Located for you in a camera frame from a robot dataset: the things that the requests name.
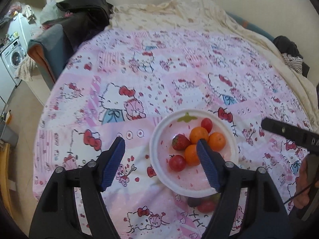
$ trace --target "pink tablecloth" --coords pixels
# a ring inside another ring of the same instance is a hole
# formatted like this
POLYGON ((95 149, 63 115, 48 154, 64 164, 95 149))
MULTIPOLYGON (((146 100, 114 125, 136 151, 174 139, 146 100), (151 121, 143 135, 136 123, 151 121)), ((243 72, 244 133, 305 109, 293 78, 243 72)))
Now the pink tablecloth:
MULTIPOLYGON (((269 116, 310 124, 283 78, 248 42, 187 30, 110 30, 82 44, 52 90, 34 145, 34 195, 41 196, 57 166, 81 167, 122 136, 126 153, 102 194, 121 238, 199 238, 212 215, 189 208, 161 184, 149 160, 155 126, 183 108, 214 112, 236 138, 239 166, 264 166, 283 200, 294 194, 306 151, 263 131, 260 122, 269 116)), ((75 194, 89 233, 80 191, 75 194)), ((233 231, 241 224, 244 194, 233 231)))

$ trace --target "bowl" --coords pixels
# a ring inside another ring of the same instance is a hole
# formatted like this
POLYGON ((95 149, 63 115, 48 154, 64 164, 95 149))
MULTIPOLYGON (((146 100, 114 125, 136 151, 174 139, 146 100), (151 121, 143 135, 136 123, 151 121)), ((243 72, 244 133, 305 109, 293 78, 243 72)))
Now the bowl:
POLYGON ((204 118, 209 118, 213 122, 210 134, 220 132, 226 138, 226 145, 219 152, 224 160, 238 164, 238 148, 234 135, 212 112, 196 109, 174 112, 162 119, 150 140, 150 160, 159 180, 175 193, 192 198, 203 198, 217 193, 209 185, 202 165, 187 165, 183 171, 174 172, 170 169, 168 161, 172 155, 184 155, 184 151, 172 148, 172 139, 177 134, 185 134, 188 138, 191 130, 200 126, 204 118))

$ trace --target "trash can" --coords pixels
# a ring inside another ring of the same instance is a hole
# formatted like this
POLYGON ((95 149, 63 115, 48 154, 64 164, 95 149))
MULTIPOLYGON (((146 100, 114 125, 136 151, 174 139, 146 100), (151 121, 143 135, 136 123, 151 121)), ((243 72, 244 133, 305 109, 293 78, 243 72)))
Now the trash can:
POLYGON ((0 139, 9 143, 12 147, 17 145, 19 136, 6 124, 5 121, 0 123, 0 139))

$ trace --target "blue gripper pad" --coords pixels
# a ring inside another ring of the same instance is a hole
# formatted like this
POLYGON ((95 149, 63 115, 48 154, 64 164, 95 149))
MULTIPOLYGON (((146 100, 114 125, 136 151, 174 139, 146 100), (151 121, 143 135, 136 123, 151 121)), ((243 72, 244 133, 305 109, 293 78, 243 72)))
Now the blue gripper pad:
POLYGON ((212 158, 210 157, 210 154, 214 154, 216 152, 212 151, 206 142, 205 144, 206 145, 204 145, 201 140, 198 141, 196 146, 197 155, 202 164, 209 185, 219 191, 221 187, 219 183, 219 174, 212 158))
POLYGON ((110 187, 112 185, 117 169, 122 161, 125 153, 124 139, 121 139, 120 142, 116 145, 114 151, 110 153, 112 154, 112 156, 110 157, 103 170, 103 179, 101 182, 103 191, 105 191, 107 187, 110 187))

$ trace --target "orange fruit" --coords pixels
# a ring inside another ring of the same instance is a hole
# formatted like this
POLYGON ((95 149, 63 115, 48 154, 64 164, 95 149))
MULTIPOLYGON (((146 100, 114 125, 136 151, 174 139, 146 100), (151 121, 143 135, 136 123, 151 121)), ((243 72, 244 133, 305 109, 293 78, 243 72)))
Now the orange fruit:
POLYGON ((195 127, 189 134, 189 140, 193 145, 197 144, 198 140, 202 138, 208 141, 208 132, 203 127, 195 127))
POLYGON ((197 166, 200 164, 200 160, 197 156, 196 152, 196 145, 190 145, 185 149, 185 154, 184 154, 186 163, 189 166, 197 166))
POLYGON ((223 134, 214 132, 209 136, 208 145, 213 151, 219 152, 226 145, 226 139, 223 134))

